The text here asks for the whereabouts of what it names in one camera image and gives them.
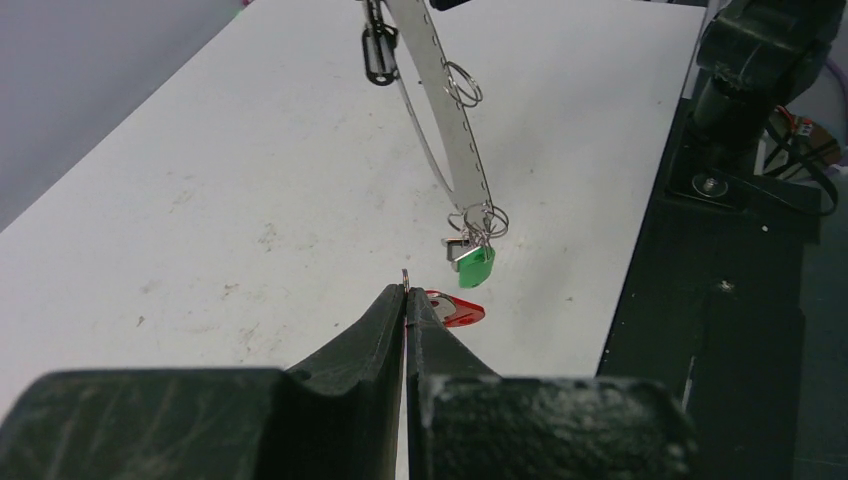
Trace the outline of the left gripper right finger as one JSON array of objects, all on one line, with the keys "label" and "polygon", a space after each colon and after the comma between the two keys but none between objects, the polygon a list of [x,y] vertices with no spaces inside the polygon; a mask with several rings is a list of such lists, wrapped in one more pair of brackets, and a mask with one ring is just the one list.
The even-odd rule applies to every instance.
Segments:
[{"label": "left gripper right finger", "polygon": [[695,479],[691,420],[660,384],[505,377],[407,296],[408,472],[413,479]]}]

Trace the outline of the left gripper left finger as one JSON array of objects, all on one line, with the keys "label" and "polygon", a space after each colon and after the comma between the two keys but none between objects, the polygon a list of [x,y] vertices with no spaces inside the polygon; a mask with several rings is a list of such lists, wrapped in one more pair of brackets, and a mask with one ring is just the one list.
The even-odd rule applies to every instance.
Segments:
[{"label": "left gripper left finger", "polygon": [[391,479],[406,293],[289,369],[60,371],[1,427],[5,479]]}]

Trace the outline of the key with red tag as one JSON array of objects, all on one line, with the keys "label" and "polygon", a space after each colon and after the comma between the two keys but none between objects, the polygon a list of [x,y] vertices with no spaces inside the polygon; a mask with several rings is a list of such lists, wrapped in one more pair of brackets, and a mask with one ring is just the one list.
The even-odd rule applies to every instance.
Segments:
[{"label": "key with red tag", "polygon": [[473,325],[486,316],[481,305],[437,290],[427,290],[426,294],[436,316],[446,328]]}]

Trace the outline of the large silver keyring plate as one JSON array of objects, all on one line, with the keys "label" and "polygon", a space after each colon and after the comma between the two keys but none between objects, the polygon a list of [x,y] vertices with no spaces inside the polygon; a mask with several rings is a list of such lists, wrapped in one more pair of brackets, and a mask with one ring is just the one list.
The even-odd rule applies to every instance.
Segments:
[{"label": "large silver keyring plate", "polygon": [[504,236],[509,220],[492,200],[466,113],[482,102],[481,88],[466,70],[445,56],[425,1],[382,1],[382,12],[384,21],[399,31],[397,46],[402,43],[408,50],[446,154],[451,183],[440,170],[415,115],[395,55],[398,72],[392,84],[399,86],[425,156],[455,208],[449,223],[464,239],[476,244]]}]

